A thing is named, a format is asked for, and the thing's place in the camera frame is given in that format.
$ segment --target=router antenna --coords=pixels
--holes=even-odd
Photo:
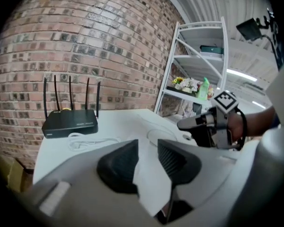
[[[87,78],[86,94],[85,94],[85,110],[87,110],[87,96],[89,94],[89,78]]]
[[[98,86],[97,86],[97,102],[96,102],[96,116],[97,116],[97,118],[99,118],[100,84],[101,84],[101,82],[98,82]]]
[[[53,82],[54,82],[54,85],[55,85],[55,94],[56,94],[57,108],[60,111],[59,102],[58,102],[58,94],[57,94],[56,75],[54,75],[54,77],[53,77]]]
[[[47,110],[46,110],[46,77],[44,77],[44,83],[43,83],[43,105],[44,105],[45,119],[47,119]]]
[[[71,96],[71,76],[69,77],[70,81],[70,100],[71,100],[71,110],[74,110],[74,106],[72,105],[72,96]]]

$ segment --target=black router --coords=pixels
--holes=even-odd
[[[96,104],[96,114],[93,109],[87,109],[88,105],[88,91],[89,91],[89,78],[87,80],[86,95],[85,95],[85,109],[74,110],[71,97],[71,77],[69,76],[70,85],[70,101],[71,110],[60,110],[57,86],[56,86],[56,76],[54,76],[54,87],[58,110],[51,111],[47,117],[46,110],[46,78],[44,78],[43,87],[43,103],[44,103],[44,114],[45,122],[42,126],[42,132],[47,139],[68,137],[71,133],[81,133],[81,134],[93,134],[98,132],[98,122],[99,117],[99,92],[100,92],[100,82],[97,87],[97,104]]]

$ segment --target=ceiling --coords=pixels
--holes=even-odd
[[[268,0],[171,0],[185,23],[198,21],[219,21],[224,17],[229,38],[229,69],[235,69],[257,78],[256,82],[227,75],[226,89],[246,101],[256,101],[266,107],[271,105],[265,96],[265,89],[276,77],[278,70],[267,39],[246,42],[236,25],[254,17],[267,16],[271,11]],[[271,36],[269,30],[262,34]]]

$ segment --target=shelf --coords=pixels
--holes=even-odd
[[[196,50],[201,45],[223,47],[222,27],[193,27],[179,30],[184,41]]]
[[[224,61],[222,58],[202,56],[207,59],[222,74]],[[174,60],[187,72],[187,74],[199,81],[206,77],[211,84],[217,85],[218,75],[197,55],[175,55]]]
[[[221,21],[202,21],[202,22],[194,22],[194,23],[189,23],[189,24],[183,24],[183,25],[179,25],[179,29],[184,29],[184,28],[198,28],[201,26],[207,26],[207,27],[216,27],[216,25],[218,25],[219,27],[223,26],[223,23]]]
[[[187,100],[187,101],[190,101],[190,102],[193,102],[193,103],[197,103],[197,104],[208,106],[208,107],[211,106],[211,102],[209,100],[201,100],[201,99],[196,98],[194,96],[189,96],[189,95],[186,95],[186,94],[183,94],[183,93],[174,92],[174,91],[171,91],[171,90],[168,90],[168,89],[164,89],[163,92],[165,94],[175,96],[175,97],[178,97],[178,98],[182,98],[184,100]]]

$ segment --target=green bottle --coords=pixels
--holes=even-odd
[[[209,88],[209,81],[207,78],[204,78],[203,84],[200,86],[199,91],[197,93],[197,98],[201,100],[207,100],[207,93],[208,93],[208,88]]]

